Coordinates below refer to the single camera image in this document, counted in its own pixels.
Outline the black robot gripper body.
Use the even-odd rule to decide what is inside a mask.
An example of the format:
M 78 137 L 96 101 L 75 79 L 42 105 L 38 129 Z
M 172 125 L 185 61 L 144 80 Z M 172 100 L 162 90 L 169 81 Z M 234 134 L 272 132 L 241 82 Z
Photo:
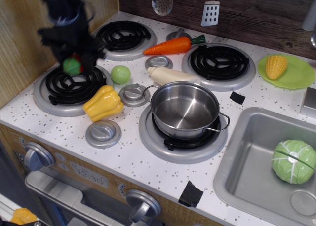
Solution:
M 104 46 L 89 33 L 85 16 L 79 16 L 67 25 L 40 28 L 38 33 L 42 37 L 42 44 L 44 38 L 62 42 L 69 48 L 71 55 L 82 52 L 104 52 Z

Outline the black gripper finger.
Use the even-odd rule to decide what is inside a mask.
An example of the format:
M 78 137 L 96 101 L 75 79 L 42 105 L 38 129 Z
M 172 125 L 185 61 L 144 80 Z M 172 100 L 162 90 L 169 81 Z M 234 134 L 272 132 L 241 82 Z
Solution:
M 71 53 L 69 48 L 62 42 L 44 38 L 43 45 L 49 46 L 57 59 L 57 61 L 62 64 L 64 60 L 70 57 Z
M 84 72 L 91 72 L 95 66 L 98 59 L 104 59 L 104 52 L 82 52 L 80 53 L 81 65 Z

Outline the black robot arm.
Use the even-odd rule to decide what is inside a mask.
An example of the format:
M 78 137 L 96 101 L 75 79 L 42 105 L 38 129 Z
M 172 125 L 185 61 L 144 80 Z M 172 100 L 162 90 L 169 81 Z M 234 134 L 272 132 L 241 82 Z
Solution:
M 43 0 L 48 7 L 50 28 L 40 28 L 42 44 L 49 46 L 57 61 L 79 56 L 83 71 L 91 73 L 99 58 L 104 58 L 104 46 L 89 32 L 83 0 Z

